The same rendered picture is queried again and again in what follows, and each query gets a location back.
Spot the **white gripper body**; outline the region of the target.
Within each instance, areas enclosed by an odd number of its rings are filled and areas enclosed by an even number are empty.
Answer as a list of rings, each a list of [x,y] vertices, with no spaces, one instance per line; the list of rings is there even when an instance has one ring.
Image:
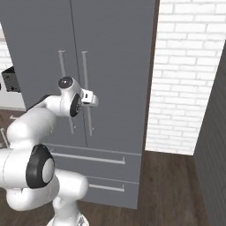
[[[83,91],[83,98],[81,99],[81,101],[84,106],[89,107],[97,107],[99,104],[97,96],[94,94],[93,91],[90,90]]]

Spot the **grey fridge door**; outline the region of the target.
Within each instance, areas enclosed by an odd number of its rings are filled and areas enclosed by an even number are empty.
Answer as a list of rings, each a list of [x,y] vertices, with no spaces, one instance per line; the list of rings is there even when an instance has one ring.
[[[87,51],[88,89],[99,99],[91,108],[91,148],[142,151],[154,0],[72,0],[72,16],[85,87],[82,51]]]
[[[60,94],[60,50],[65,73],[79,77],[71,0],[0,0],[0,23],[26,107]]]

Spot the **grey fridge drawer, tall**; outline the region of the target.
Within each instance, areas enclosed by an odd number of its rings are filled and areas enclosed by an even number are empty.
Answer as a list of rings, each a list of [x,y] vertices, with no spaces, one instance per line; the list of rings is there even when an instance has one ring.
[[[89,157],[106,158],[121,161],[125,159],[125,165],[106,162],[91,162],[78,159],[54,156],[56,166],[61,170],[76,171],[88,177],[99,177],[112,180],[139,182],[141,155],[120,153],[117,151],[104,151],[86,147],[72,147],[46,143],[50,149],[55,149],[60,154],[75,154]]]

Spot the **grey fridge drawer, short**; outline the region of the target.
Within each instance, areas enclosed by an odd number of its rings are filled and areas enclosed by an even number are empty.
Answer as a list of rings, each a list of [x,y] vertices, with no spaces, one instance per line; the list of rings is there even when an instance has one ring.
[[[138,205],[139,183],[104,179],[99,177],[85,177],[76,172],[62,169],[56,170],[59,180],[59,195],[69,200],[84,200],[96,204],[136,209]],[[121,188],[125,192],[114,192],[90,188],[89,185],[105,185]]]

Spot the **dark brown side panel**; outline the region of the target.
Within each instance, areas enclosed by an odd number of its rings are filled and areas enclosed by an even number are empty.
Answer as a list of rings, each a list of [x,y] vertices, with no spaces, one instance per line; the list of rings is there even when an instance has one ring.
[[[147,123],[148,123],[148,113],[150,105],[151,87],[154,71],[154,53],[155,53],[155,43],[157,36],[157,25],[159,18],[159,8],[161,0],[154,0],[154,12],[153,12],[153,25],[152,25],[152,38],[151,38],[151,48],[150,48],[150,61],[149,61],[149,73],[147,80],[147,102],[146,102],[146,114],[144,122],[144,133],[143,133],[143,144],[142,144],[142,154],[146,150],[146,140],[147,140]]]

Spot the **white counter cabinet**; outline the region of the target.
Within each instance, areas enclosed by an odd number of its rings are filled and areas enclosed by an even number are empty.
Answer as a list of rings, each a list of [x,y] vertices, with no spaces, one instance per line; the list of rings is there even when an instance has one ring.
[[[0,109],[23,111],[26,109],[22,95],[14,92],[0,91]]]

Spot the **black box-shaped appliance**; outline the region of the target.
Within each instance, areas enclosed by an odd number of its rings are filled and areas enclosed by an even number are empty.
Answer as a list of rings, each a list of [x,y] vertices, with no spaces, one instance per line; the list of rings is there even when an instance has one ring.
[[[7,92],[17,92],[20,93],[20,87],[14,67],[10,67],[2,72],[4,84]]]

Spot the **grey slatted cabinet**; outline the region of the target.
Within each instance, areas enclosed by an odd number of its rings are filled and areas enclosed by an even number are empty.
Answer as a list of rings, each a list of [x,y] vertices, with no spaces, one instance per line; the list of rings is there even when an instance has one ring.
[[[209,225],[226,226],[226,41],[193,156]]]

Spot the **grey metal frame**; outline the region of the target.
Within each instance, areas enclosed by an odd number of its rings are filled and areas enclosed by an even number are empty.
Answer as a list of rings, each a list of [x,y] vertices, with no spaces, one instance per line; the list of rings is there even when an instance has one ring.
[[[2,137],[3,137],[4,144],[6,145],[7,148],[9,148],[10,144],[9,144],[7,136],[6,136],[6,130],[4,128],[0,128],[0,133],[1,133]]]

